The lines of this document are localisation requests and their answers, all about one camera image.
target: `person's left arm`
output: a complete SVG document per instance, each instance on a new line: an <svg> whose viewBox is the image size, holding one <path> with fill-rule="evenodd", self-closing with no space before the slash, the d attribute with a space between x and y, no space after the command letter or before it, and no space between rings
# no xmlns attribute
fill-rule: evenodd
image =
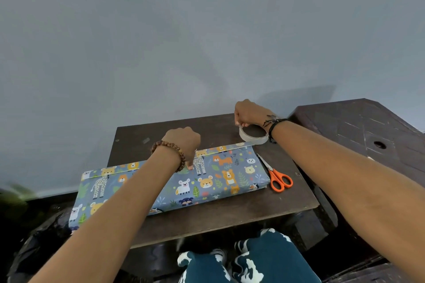
<svg viewBox="0 0 425 283"><path fill-rule="evenodd" d="M191 128L169 130L193 165L201 138ZM152 156L104 205L84 222L30 280L39 282L113 282L141 224L158 194L180 164L179 154L158 146Z"/></svg>

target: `brown wooden bead bracelet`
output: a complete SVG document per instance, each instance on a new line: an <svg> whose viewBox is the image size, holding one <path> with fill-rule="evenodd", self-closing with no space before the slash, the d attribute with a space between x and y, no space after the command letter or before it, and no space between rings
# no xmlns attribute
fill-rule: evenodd
<svg viewBox="0 0 425 283"><path fill-rule="evenodd" d="M178 146L176 146L174 143L169 143L167 141L157 141L156 143L153 144L151 152L153 153L159 145L163 145L163 146L166 146L166 147L173 148L178 152L181 162L180 162L180 166L177 168L176 172L182 171L184 166L185 166L185 162L186 162L186 157L184 156L183 151Z"/></svg>

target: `person's right arm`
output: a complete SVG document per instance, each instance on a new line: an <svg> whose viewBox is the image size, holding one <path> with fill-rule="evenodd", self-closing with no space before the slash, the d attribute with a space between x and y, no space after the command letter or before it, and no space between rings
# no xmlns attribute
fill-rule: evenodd
<svg viewBox="0 0 425 283"><path fill-rule="evenodd" d="M235 123L263 126L268 114L273 113L244 100L236 104ZM425 188L292 122L277 124L272 136L360 237L413 281L425 282Z"/></svg>

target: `person's left hand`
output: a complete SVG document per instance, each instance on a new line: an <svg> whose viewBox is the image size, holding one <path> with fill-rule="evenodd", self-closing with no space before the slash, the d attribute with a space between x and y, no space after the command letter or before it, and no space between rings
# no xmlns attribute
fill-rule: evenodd
<svg viewBox="0 0 425 283"><path fill-rule="evenodd" d="M180 147L186 157L187 168L189 170L193 169L195 151L201 143L201 135L199 133L193 131L191 127L172 129L167 131L162 140Z"/></svg>

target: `orange scissors handle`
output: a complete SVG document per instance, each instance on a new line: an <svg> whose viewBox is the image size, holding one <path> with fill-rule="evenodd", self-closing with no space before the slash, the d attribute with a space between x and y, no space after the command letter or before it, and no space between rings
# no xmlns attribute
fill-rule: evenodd
<svg viewBox="0 0 425 283"><path fill-rule="evenodd" d="M294 182L288 175L285 175L284 173L280 173L276 169L273 169L273 171L269 170L269 175L270 175L270 187L272 187L272 189L277 193L281 193L282 191L285 190L285 188L291 188L292 185L294 184ZM274 184L275 182L279 184L280 188L277 188L275 186Z"/></svg>

